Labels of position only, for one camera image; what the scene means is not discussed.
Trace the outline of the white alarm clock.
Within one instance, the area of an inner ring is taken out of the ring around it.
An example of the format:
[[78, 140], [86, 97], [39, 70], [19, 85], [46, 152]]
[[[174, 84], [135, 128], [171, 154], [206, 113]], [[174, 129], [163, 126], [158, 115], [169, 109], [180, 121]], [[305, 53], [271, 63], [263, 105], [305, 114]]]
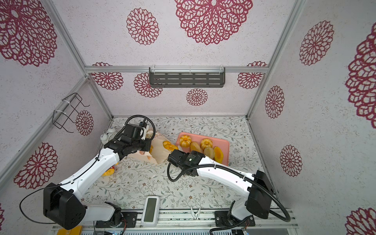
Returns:
[[104, 131], [100, 137], [100, 140], [103, 145], [107, 144], [110, 140], [112, 140], [115, 135], [117, 134], [117, 130], [115, 128], [108, 128]]

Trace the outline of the long baguette fake bread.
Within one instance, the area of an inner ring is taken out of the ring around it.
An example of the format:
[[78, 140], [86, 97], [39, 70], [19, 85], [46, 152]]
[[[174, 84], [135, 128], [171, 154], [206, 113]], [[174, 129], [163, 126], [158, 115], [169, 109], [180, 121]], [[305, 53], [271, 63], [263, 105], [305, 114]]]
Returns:
[[191, 144], [190, 144], [190, 150], [191, 151], [196, 151], [196, 152], [199, 152], [199, 153], [203, 153], [203, 150], [201, 149], [200, 144], [197, 143], [197, 142], [191, 142]]

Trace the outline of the white digital timer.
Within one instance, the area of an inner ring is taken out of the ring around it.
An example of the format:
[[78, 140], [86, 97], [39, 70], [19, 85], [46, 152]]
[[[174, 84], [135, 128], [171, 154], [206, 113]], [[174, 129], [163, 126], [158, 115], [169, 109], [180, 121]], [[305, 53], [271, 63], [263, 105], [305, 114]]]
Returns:
[[155, 195], [148, 196], [145, 201], [141, 224], [144, 227], [155, 227], [158, 223], [160, 198]]

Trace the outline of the printed paper bag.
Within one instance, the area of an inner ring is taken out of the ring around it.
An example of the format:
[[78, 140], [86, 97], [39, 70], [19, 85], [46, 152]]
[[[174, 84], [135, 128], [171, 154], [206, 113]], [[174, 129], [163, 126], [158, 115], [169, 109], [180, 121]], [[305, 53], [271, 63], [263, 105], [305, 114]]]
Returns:
[[151, 148], [148, 152], [137, 151], [136, 153], [128, 155], [128, 158], [152, 164], [161, 164], [167, 160], [169, 154], [171, 153], [163, 147], [164, 141], [171, 142], [164, 135], [156, 132], [155, 137], [151, 142]]

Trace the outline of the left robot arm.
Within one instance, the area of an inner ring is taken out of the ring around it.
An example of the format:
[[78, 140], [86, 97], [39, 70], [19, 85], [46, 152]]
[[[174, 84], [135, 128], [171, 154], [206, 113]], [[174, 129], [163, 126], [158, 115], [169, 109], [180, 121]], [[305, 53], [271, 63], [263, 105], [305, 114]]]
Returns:
[[119, 206], [110, 202], [98, 205], [83, 204], [81, 199], [98, 178], [124, 157], [137, 151], [148, 152], [151, 141], [109, 141], [93, 159], [71, 177], [58, 185], [50, 183], [43, 190], [43, 215], [66, 230], [89, 221], [104, 221], [114, 227], [120, 225], [123, 215]]

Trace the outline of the small yellow fake bread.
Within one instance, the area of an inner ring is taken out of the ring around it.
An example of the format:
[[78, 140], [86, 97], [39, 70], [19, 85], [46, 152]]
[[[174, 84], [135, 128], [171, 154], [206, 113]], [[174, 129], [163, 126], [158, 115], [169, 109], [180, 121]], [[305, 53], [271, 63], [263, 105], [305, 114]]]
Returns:
[[223, 159], [224, 159], [224, 154], [223, 154], [223, 151], [221, 150], [220, 147], [216, 146], [214, 148], [214, 160], [217, 162], [217, 163], [223, 163]]

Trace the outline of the yellow block at front edge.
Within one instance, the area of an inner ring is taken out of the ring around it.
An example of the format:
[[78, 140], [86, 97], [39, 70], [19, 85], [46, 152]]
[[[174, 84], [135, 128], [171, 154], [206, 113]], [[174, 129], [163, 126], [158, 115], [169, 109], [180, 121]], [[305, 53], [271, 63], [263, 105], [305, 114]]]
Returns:
[[76, 226], [73, 229], [66, 230], [66, 229], [59, 229], [57, 231], [57, 235], [81, 235], [83, 230], [83, 226]]

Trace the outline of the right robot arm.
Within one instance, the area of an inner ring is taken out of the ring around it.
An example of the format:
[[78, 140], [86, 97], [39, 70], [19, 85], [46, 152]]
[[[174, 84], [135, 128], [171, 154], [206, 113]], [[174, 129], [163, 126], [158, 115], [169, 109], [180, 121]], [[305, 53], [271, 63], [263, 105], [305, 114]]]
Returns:
[[238, 220], [250, 215], [261, 219], [269, 217], [272, 202], [269, 195], [274, 193], [264, 172], [258, 170], [251, 174], [234, 170], [197, 151], [185, 153], [174, 150], [167, 160], [170, 166], [181, 169], [181, 173], [174, 179], [167, 175], [171, 182], [177, 181], [183, 175], [200, 176], [213, 179], [240, 195], [242, 198], [231, 205], [229, 217]]

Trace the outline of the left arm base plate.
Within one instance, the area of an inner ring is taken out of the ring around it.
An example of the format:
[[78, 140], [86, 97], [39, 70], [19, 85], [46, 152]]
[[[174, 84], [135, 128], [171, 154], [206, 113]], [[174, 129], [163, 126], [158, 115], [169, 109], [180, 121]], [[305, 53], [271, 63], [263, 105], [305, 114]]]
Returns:
[[123, 211], [114, 215], [109, 221], [97, 221], [95, 228], [135, 228], [137, 212]]

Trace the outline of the dark grey wall shelf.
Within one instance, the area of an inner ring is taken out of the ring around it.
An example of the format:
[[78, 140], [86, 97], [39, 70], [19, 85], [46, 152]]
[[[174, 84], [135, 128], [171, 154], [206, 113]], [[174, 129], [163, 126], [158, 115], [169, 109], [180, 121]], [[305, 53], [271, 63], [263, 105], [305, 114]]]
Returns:
[[149, 68], [149, 83], [152, 88], [222, 88], [226, 81], [226, 70], [157, 69]]

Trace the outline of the golden bundt cake fake bread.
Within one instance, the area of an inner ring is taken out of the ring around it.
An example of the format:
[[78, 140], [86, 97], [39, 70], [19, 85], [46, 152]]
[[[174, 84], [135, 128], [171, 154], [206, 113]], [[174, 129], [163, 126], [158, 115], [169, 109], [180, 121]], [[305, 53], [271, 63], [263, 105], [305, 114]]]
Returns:
[[211, 139], [203, 139], [200, 143], [201, 149], [204, 150], [207, 147], [213, 147], [213, 142]]

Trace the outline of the pink plastic tray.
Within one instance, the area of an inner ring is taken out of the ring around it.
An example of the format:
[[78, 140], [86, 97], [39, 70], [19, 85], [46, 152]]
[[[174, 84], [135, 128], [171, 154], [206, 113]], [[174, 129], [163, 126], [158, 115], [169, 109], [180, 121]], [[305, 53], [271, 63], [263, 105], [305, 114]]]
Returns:
[[227, 140], [182, 132], [175, 144], [184, 152], [197, 150], [223, 165], [229, 165], [230, 143]]

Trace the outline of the white plastic clip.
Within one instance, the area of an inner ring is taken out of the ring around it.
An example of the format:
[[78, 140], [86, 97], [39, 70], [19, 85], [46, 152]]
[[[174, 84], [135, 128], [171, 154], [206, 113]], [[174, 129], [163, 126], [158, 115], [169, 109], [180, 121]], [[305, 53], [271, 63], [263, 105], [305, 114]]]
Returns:
[[195, 210], [193, 209], [193, 207], [191, 207], [191, 215], [192, 215], [192, 218], [193, 218], [194, 220], [198, 220], [198, 219], [199, 219], [199, 217], [200, 217], [200, 213], [201, 213], [201, 208], [198, 208], [197, 211], [195, 211]]

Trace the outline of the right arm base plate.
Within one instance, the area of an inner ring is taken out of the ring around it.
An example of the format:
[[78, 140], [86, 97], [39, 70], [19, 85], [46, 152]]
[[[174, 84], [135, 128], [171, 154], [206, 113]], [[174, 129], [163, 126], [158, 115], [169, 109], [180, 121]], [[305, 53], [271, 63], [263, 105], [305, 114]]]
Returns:
[[[229, 227], [229, 226], [233, 226], [241, 222], [241, 219], [235, 218], [234, 216], [230, 214], [229, 211], [215, 211], [214, 219], [215, 219], [215, 224], [217, 227]], [[254, 227], [255, 226], [254, 217], [251, 216], [247, 221], [243, 222], [240, 226], [241, 227]]]

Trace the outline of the yellow orange striped fake bread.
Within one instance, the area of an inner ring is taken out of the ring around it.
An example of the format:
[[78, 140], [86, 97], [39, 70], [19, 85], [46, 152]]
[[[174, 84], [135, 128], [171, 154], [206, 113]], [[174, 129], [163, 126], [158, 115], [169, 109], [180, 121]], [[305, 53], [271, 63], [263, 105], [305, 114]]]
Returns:
[[173, 144], [172, 144], [171, 142], [169, 142], [169, 141], [164, 141], [164, 142], [163, 142], [163, 147], [164, 147], [166, 150], [170, 151], [170, 152], [179, 149], [176, 145], [173, 145]]

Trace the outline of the yellow plush toy red dress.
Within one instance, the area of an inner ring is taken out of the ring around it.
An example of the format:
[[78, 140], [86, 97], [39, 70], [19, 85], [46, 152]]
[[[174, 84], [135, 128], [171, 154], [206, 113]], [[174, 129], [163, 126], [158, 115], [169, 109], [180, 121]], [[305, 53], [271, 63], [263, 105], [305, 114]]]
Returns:
[[111, 166], [109, 169], [107, 169], [107, 170], [102, 174], [102, 177], [113, 175], [113, 174], [116, 172], [116, 169], [117, 169], [117, 168], [116, 168], [116, 165]]

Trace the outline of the small round fake bread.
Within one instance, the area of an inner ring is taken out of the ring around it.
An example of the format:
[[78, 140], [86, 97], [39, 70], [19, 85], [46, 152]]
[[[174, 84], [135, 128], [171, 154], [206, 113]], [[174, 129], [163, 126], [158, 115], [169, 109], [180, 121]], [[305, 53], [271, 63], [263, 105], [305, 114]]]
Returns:
[[207, 147], [203, 150], [203, 153], [205, 156], [208, 156], [210, 159], [214, 159], [215, 157], [215, 151], [212, 147]]

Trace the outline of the striped ring doughnut fake bread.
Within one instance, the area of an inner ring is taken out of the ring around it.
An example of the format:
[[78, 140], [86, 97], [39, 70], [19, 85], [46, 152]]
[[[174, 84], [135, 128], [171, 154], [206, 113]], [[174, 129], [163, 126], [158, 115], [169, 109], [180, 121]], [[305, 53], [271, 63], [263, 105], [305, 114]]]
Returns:
[[189, 135], [183, 135], [179, 139], [179, 145], [181, 147], [184, 147], [184, 148], [190, 147], [191, 143], [192, 143], [192, 139]]

